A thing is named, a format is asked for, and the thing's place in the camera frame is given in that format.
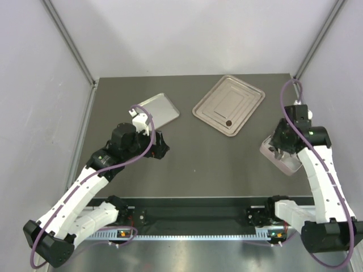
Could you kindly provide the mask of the metal serving tongs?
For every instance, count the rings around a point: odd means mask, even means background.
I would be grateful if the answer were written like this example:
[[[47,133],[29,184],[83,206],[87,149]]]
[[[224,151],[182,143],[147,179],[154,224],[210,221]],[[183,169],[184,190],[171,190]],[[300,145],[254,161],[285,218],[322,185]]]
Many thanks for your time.
[[[283,155],[284,155],[283,150],[281,150],[279,148],[274,149],[274,157],[275,157],[276,160],[281,160]]]

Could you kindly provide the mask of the small plain metal tray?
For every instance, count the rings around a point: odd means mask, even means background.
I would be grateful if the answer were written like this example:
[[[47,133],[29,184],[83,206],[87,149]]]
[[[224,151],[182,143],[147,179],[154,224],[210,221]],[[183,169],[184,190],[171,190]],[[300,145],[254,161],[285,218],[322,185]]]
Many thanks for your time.
[[[165,93],[159,93],[138,105],[151,114],[155,129],[161,128],[180,116],[179,110]]]

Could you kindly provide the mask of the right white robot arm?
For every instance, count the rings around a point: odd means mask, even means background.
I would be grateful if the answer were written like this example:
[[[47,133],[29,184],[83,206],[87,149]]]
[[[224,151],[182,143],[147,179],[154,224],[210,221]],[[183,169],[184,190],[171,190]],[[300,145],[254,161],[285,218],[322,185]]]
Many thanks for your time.
[[[309,213],[289,197],[274,196],[268,200],[265,218],[271,224],[287,222],[299,232],[309,253],[348,251],[362,240],[362,222],[344,203],[327,130],[312,126],[305,104],[286,106],[284,110],[269,144],[275,152],[294,156],[302,164],[315,213]]]

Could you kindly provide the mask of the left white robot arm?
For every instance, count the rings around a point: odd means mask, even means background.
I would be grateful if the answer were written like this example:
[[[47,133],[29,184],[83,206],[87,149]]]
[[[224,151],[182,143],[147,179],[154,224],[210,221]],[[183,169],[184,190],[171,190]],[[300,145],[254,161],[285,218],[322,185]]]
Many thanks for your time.
[[[63,266],[89,236],[109,224],[121,225],[128,220],[126,204],[117,197],[108,198],[87,215],[80,213],[127,165],[141,158],[162,159],[170,149],[145,108],[134,105],[129,113],[132,123],[117,125],[111,139],[91,155],[60,200],[38,220],[29,220],[24,225],[23,232],[31,248],[31,268],[42,268],[34,262],[36,254],[45,264],[54,268]]]

